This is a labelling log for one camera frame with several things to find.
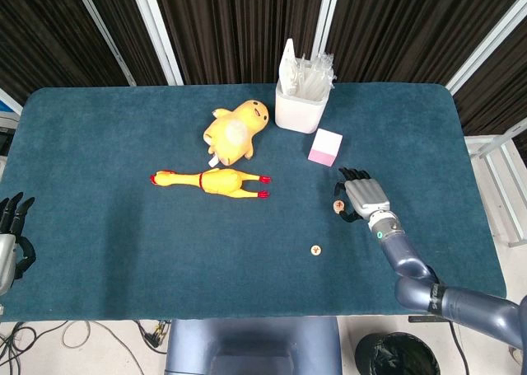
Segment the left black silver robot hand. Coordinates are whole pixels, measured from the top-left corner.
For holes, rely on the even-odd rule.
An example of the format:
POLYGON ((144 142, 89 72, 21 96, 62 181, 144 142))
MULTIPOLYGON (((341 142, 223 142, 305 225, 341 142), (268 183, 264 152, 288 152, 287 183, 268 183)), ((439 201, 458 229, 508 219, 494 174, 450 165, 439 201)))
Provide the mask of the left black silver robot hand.
POLYGON ((35 263, 35 248, 22 235, 28 210, 35 202, 30 197, 23 203, 23 193, 1 201, 1 295, 7 293, 16 279, 35 263))

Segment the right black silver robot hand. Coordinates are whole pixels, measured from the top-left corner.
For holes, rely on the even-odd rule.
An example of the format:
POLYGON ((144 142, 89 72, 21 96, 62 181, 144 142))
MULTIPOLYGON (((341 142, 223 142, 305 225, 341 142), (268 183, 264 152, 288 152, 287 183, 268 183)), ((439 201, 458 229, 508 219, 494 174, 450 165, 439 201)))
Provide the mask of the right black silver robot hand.
POLYGON ((389 211, 389 200, 377 180, 373 179, 367 171, 354 168, 340 167, 338 169, 344 180, 338 181, 334 186, 334 195, 343 192, 352 206, 346 209, 343 199, 333 203, 333 211, 347 223, 359 219, 368 221, 377 211, 389 211))

